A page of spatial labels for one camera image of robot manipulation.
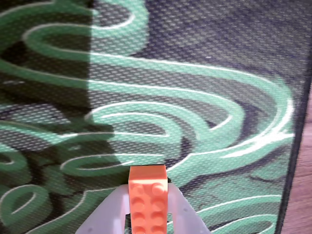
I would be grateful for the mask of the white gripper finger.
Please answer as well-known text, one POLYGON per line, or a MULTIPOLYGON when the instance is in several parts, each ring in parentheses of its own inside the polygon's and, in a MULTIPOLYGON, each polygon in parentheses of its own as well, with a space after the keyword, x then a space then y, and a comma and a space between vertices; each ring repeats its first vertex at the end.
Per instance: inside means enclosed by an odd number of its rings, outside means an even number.
POLYGON ((129 188, 114 189, 77 229, 76 234, 123 234, 130 213, 129 188))
POLYGON ((210 233, 203 220, 173 183, 168 184, 168 213, 172 214, 175 234, 210 233))

